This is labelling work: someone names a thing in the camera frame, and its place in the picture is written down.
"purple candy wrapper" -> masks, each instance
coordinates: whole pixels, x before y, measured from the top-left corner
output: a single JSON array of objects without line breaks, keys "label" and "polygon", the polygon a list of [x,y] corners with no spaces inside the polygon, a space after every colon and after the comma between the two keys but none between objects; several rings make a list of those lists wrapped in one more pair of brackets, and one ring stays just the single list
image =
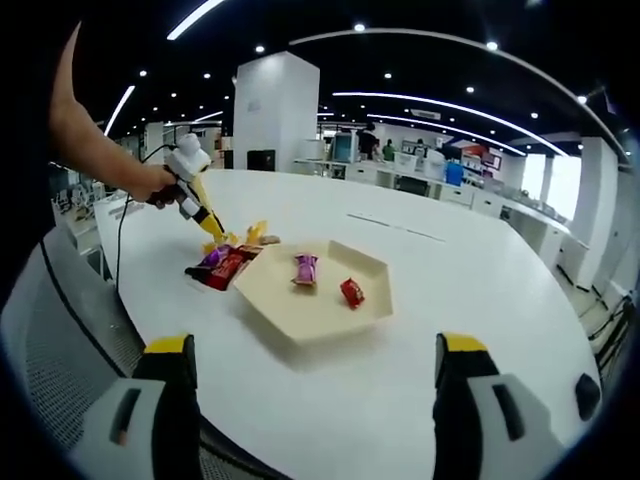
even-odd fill
[{"label": "purple candy wrapper", "polygon": [[231,248],[231,245],[220,245],[213,252],[204,257],[198,266],[215,268],[227,255],[229,255]]},{"label": "purple candy wrapper", "polygon": [[298,261],[298,275],[291,281],[296,285],[314,286],[316,284],[316,262],[318,257],[300,253],[295,256],[295,259]]}]

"blue container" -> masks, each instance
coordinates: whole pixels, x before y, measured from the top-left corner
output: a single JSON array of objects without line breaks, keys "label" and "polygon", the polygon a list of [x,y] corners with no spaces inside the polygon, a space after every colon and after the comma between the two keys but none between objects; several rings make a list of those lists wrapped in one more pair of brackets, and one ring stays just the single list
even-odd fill
[{"label": "blue container", "polygon": [[464,177],[464,167],[458,163],[447,162],[447,171],[445,172],[445,181],[449,185],[459,187],[462,185]]}]

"candy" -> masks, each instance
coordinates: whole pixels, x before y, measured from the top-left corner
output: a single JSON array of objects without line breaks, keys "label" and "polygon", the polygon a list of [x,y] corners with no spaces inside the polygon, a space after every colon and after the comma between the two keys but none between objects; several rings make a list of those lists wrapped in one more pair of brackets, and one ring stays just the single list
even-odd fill
[{"label": "candy", "polygon": [[238,269],[247,261],[245,253],[238,249],[231,249],[229,255],[211,272],[206,284],[216,290],[225,291]]},{"label": "candy", "polygon": [[356,282],[353,281],[353,279],[349,278],[348,280],[342,282],[340,284],[340,290],[342,290],[342,294],[347,300],[347,303],[349,304],[351,310],[355,310],[360,306],[362,302],[364,302],[364,294],[362,293],[362,289]]},{"label": "candy", "polygon": [[225,259],[229,252],[232,250],[231,245],[221,245],[216,248],[209,255],[204,257],[204,259],[198,265],[199,267],[216,267],[222,260]]},{"label": "candy", "polygon": [[308,253],[300,253],[295,256],[298,261],[298,275],[291,281],[296,285],[316,285],[316,262],[318,257]]}]

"red candy wrapper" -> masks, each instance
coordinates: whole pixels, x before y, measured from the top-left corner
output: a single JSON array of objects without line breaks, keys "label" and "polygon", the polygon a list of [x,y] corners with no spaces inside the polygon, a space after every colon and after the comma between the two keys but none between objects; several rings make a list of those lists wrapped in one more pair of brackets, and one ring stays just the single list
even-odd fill
[{"label": "red candy wrapper", "polygon": [[256,255],[241,248],[233,248],[229,254],[220,262],[220,264],[211,272],[206,280],[206,284],[216,290],[225,291],[229,288],[229,284],[233,276],[240,270],[242,265],[253,260]]},{"label": "red candy wrapper", "polygon": [[350,278],[342,282],[340,284],[340,290],[342,290],[342,294],[347,300],[351,310],[355,310],[364,302],[364,293],[362,293],[362,289],[353,279]]}]

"window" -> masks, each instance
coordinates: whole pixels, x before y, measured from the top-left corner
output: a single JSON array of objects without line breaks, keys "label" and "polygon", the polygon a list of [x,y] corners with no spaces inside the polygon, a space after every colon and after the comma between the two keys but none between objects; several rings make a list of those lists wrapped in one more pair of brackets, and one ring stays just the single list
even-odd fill
[{"label": "window", "polygon": [[522,178],[522,190],[529,192],[529,198],[540,200],[546,157],[540,154],[527,155]]},{"label": "window", "polygon": [[568,220],[573,220],[578,204],[581,171],[580,157],[556,156],[553,159],[547,204]]}]

